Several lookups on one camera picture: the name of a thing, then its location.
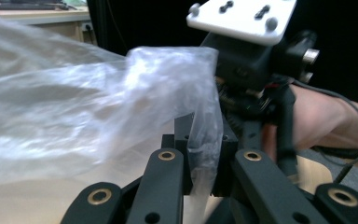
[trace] black hole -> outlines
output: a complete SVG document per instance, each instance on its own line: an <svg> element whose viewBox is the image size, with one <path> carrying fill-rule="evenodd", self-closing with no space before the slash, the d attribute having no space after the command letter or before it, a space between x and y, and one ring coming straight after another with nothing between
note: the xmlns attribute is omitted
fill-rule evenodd
<svg viewBox="0 0 358 224"><path fill-rule="evenodd" d="M257 159L258 158L258 155L255 154L255 153L249 153L248 154L248 157L252 158L252 159Z"/></svg>
<svg viewBox="0 0 358 224"><path fill-rule="evenodd" d="M309 224L310 223L310 219L308 217L306 217L306 216L304 216L304 215L302 215L301 213L298 213L298 212L293 213L293 218L298 223L303 223L303 224Z"/></svg>
<svg viewBox="0 0 358 224"><path fill-rule="evenodd" d="M159 222L159 214L157 213L149 213L147 214L147 216L145 217L145 222L146 223L158 223Z"/></svg>
<svg viewBox="0 0 358 224"><path fill-rule="evenodd" d="M102 201L104 198L106 198L105 192L98 192L92 196L92 200L94 200L95 202Z"/></svg>
<svg viewBox="0 0 358 224"><path fill-rule="evenodd" d="M169 152L164 152L161 154L161 156L162 156L162 158L170 158L172 156L172 154Z"/></svg>
<svg viewBox="0 0 358 224"><path fill-rule="evenodd" d="M344 201L344 202L349 202L350 200L351 200L351 198L350 197L348 197L347 195L345 195L345 194L343 194L343 193L336 193L336 196L340 199L340 200L342 200L342 201Z"/></svg>

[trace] plastic sheet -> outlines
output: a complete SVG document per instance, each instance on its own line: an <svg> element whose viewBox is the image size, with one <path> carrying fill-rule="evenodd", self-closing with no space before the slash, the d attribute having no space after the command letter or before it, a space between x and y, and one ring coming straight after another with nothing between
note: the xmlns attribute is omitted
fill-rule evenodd
<svg viewBox="0 0 358 224"><path fill-rule="evenodd" d="M82 174L194 113L188 154L202 209L223 131L216 60L208 48L124 58L0 20L0 184Z"/></svg>

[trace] plastic bag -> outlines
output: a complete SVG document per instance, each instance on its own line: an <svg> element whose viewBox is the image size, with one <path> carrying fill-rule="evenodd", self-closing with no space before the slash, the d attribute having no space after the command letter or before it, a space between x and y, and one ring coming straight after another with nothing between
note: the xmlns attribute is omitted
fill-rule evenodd
<svg viewBox="0 0 358 224"><path fill-rule="evenodd" d="M192 194L204 206L223 131L216 60L208 48L138 48L124 58L0 20L0 184L87 172L194 113Z"/></svg>

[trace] desk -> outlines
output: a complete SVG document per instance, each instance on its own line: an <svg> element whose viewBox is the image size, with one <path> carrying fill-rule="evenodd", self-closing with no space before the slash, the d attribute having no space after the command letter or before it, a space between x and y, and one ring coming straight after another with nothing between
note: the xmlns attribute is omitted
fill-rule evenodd
<svg viewBox="0 0 358 224"><path fill-rule="evenodd" d="M82 24L91 24L89 8L77 8L78 10L67 11L0 10L0 18L20 24L33 25L77 41L91 43L90 36L82 30Z"/></svg>

